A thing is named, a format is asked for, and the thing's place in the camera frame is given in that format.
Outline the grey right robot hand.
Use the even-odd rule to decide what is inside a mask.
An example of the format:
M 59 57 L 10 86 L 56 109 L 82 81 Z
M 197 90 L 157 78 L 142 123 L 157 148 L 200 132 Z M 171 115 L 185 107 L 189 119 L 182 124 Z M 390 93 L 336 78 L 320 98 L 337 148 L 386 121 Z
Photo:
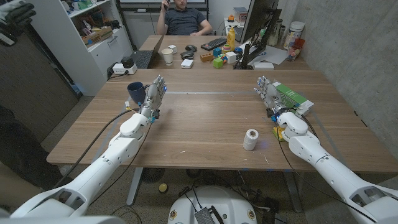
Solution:
M 261 97 L 266 108 L 268 117 L 278 118 L 282 113 L 288 111 L 288 107 L 282 102 L 282 97 L 273 83 L 265 76 L 257 79 L 257 88 L 254 91 Z

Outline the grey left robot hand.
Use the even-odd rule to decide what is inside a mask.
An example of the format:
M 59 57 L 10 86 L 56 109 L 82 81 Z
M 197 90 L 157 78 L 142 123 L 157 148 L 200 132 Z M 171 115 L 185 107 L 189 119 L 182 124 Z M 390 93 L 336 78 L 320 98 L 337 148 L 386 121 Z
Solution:
M 165 84 L 164 78 L 158 75 L 152 84 L 149 85 L 144 102 L 141 104 L 140 114 L 150 118 L 152 114 L 160 108 L 166 91 L 167 85 Z

